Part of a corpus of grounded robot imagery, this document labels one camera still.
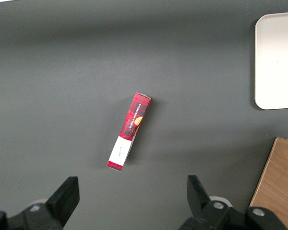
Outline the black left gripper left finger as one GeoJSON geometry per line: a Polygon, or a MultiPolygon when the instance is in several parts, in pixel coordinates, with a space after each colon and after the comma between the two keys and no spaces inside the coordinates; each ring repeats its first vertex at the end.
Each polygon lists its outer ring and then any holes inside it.
{"type": "Polygon", "coordinates": [[[24,211],[26,230],[61,230],[80,201],[78,177],[70,176],[45,203],[35,203],[24,211]]]}

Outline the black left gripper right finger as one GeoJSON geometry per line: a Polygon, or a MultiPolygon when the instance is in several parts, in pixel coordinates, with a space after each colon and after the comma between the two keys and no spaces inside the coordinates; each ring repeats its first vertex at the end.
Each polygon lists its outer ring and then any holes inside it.
{"type": "Polygon", "coordinates": [[[225,198],[209,196],[196,175],[187,179],[187,200],[192,213],[181,230],[247,230],[244,214],[225,198]]]}

